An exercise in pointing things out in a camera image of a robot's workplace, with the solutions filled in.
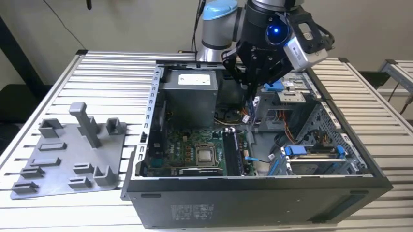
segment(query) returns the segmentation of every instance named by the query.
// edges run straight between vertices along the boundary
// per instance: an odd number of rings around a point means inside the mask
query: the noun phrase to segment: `metal frame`
[[[192,69],[215,69],[207,65],[198,63],[184,63],[187,68]],[[154,80],[162,70],[156,66]],[[123,187],[123,192],[136,208],[137,214],[144,222],[147,229],[155,228],[180,228],[180,227],[203,227],[203,226],[243,226],[243,225],[268,225],[294,224],[294,223],[337,223],[342,221],[350,214],[353,214],[362,206],[378,198],[393,187],[385,177],[382,171],[375,164],[369,151],[366,150],[359,138],[351,129],[346,118],[343,117],[337,105],[331,101],[331,96],[323,87],[318,77],[309,72],[309,78],[314,81],[314,85],[319,90],[326,104],[331,109],[341,129],[347,134],[365,162],[367,169],[371,171],[371,176],[362,178],[350,178],[351,176],[323,175],[319,178],[307,179],[306,176],[224,176],[224,177],[141,177],[139,174],[141,158],[145,154],[139,152],[137,159],[133,159],[132,165],[127,170],[128,182]],[[333,82],[327,86],[346,86],[341,83]],[[152,111],[148,110],[145,119],[151,118]],[[144,145],[139,145],[136,150],[145,151]],[[251,201],[243,205],[235,204],[243,198],[243,192],[248,192],[248,197],[252,199],[267,198],[268,195],[276,192],[276,198],[267,199],[267,203],[259,204]],[[306,193],[306,199],[301,200],[302,208],[307,210],[297,211],[294,202],[297,199],[291,195]],[[311,204],[323,205],[318,210],[313,210]],[[195,220],[192,216],[190,219],[179,221],[174,218],[174,210],[171,213],[170,206],[199,204],[215,205],[219,211],[214,213],[215,216],[210,220]],[[284,214],[271,209],[284,208],[286,211],[294,211],[294,214]],[[232,216],[235,212],[255,211],[254,215]],[[267,216],[276,217],[278,220],[268,220]]]
[[[386,72],[402,87],[413,93],[413,61],[389,59],[382,64],[379,71]]]

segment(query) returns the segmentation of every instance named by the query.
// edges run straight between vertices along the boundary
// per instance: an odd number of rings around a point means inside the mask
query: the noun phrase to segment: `blue drive bracket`
[[[271,84],[264,84],[263,88],[268,92],[282,92],[284,89],[280,79]]]

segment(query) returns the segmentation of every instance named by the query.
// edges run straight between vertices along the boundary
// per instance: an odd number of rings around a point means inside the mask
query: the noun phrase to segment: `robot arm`
[[[236,46],[222,53],[222,62],[235,81],[248,86],[247,97],[255,94],[258,86],[327,58],[334,37],[314,22],[302,3],[303,0],[248,0],[246,3]],[[236,57],[244,72],[235,66]]]

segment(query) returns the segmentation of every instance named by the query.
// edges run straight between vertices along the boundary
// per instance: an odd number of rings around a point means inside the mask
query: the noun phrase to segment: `black cable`
[[[271,161],[263,161],[263,160],[260,160],[260,159],[259,159],[259,162],[263,162],[263,163],[271,163]]]
[[[59,19],[59,21],[60,21],[60,23],[61,23],[61,25],[63,25],[64,29],[69,32],[69,34],[71,34],[71,35],[72,35],[72,37],[77,40],[77,42],[79,42],[80,46],[81,46],[81,47],[83,47],[83,49],[85,50],[85,47],[83,46],[83,43],[80,42],[80,40],[77,39],[77,37],[73,35],[73,33],[71,32],[71,30],[65,27],[65,25],[64,25],[64,23],[63,23],[63,21],[61,21],[61,19],[60,19],[59,15],[56,14],[56,12],[55,12],[55,10],[52,9],[51,5],[47,3],[47,1],[45,1],[45,0],[43,0],[43,2],[45,3],[45,5],[49,7],[49,9],[52,10],[53,14],[56,15],[56,17],[57,17],[57,19]]]
[[[395,87],[394,87],[394,89],[393,89],[393,92],[391,92],[390,96],[389,96],[387,102],[390,102],[390,99],[391,99],[393,94],[394,94],[394,92],[395,92],[395,90],[397,90],[397,87],[398,87],[398,83],[397,83],[397,85],[395,85]]]
[[[407,105],[409,104],[405,104],[405,106],[402,107],[401,111],[399,111],[399,114],[402,115],[402,113],[405,112],[406,108],[407,108]]]
[[[329,36],[329,38],[331,40],[331,44],[333,44],[335,42],[334,35],[319,24],[317,24],[317,27],[318,27],[318,30],[321,30],[321,32]]]
[[[195,14],[195,24],[194,24],[194,33],[192,33],[192,41],[191,41],[191,52],[194,51],[195,48],[195,52],[196,52],[196,41],[195,41],[195,35],[196,35],[196,28],[198,28],[198,15],[199,15],[199,7],[200,7],[200,0],[198,0],[198,7],[196,7],[196,14]]]

